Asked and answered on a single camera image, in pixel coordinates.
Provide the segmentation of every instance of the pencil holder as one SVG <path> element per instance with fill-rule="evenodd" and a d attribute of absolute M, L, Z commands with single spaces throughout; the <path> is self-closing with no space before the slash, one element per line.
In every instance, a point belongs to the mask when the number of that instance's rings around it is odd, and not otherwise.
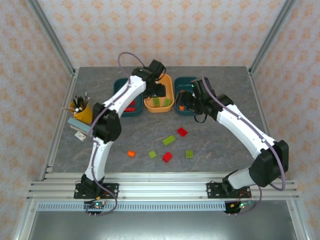
<path fill-rule="evenodd" d="M 75 107 L 75 103 L 73 101 L 70 103 L 70 107 Z M 83 111 L 73 114 L 73 118 L 84 124 L 90 124 L 92 122 L 92 110 L 89 103 L 86 105 Z"/>

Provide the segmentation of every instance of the orange block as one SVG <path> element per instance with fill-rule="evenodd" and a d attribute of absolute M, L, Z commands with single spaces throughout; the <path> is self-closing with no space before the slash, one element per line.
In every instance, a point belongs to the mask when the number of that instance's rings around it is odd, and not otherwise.
<path fill-rule="evenodd" d="M 135 151 L 128 151 L 127 153 L 130 157 L 134 157 L 136 155 L 136 152 Z"/>

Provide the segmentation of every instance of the green block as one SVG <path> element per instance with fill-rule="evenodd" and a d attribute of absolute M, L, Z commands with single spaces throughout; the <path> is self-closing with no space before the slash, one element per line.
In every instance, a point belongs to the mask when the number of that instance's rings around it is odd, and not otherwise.
<path fill-rule="evenodd" d="M 170 99 L 166 98 L 166 99 L 164 100 L 163 106 L 164 106 L 164 107 L 168 107 L 170 104 L 171 104 Z"/>
<path fill-rule="evenodd" d="M 185 156 L 187 159 L 192 159 L 194 157 L 194 152 L 191 150 L 185 151 Z"/>
<path fill-rule="evenodd" d="M 168 144 L 174 142 L 176 140 L 176 138 L 171 135 L 171 136 L 168 136 L 167 138 L 163 139 L 162 142 L 165 146 L 167 146 Z"/>
<path fill-rule="evenodd" d="M 160 100 L 158 97 L 153 97 L 153 104 L 155 107 L 160 107 Z"/>
<path fill-rule="evenodd" d="M 150 156 L 150 158 L 155 158 L 156 156 L 157 156 L 157 154 L 156 154 L 156 152 L 155 151 L 151 151 L 151 152 L 149 152 L 149 156 Z"/>

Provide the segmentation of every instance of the patterned wallpaper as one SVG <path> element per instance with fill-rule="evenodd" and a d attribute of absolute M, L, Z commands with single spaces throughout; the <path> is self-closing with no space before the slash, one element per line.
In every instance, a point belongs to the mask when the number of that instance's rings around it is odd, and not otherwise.
<path fill-rule="evenodd" d="M 0 1 L 0 239 L 39 180 L 69 74 L 26 0 Z"/>
<path fill-rule="evenodd" d="M 319 0 L 297 1 L 254 81 L 271 134 L 289 144 L 287 176 L 298 180 L 320 236 Z"/>
<path fill-rule="evenodd" d="M 39 0 L 75 68 L 250 66 L 285 0 Z M 138 62 L 123 58 L 124 66 Z"/>

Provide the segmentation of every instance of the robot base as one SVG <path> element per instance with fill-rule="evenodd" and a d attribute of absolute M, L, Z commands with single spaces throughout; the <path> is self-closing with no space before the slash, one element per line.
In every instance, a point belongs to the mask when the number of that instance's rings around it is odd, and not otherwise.
<path fill-rule="evenodd" d="M 118 183 L 102 183 L 102 186 L 104 186 L 106 189 L 108 189 L 110 192 L 112 192 L 116 198 L 118 198 L 119 193 L 119 184 Z M 105 198 L 113 198 L 110 196 L 109 193 L 101 193 L 100 195 L 94 191 L 91 191 L 89 188 L 85 187 L 82 183 L 77 183 L 75 185 L 74 190 L 74 199 L 95 199 L 97 197 L 101 197 L 102 199 Z"/>
<path fill-rule="evenodd" d="M 226 191 L 222 182 L 209 182 L 206 184 L 206 193 L 208 199 L 238 199 L 241 192 L 251 193 L 249 186 L 244 186 L 233 191 Z"/>

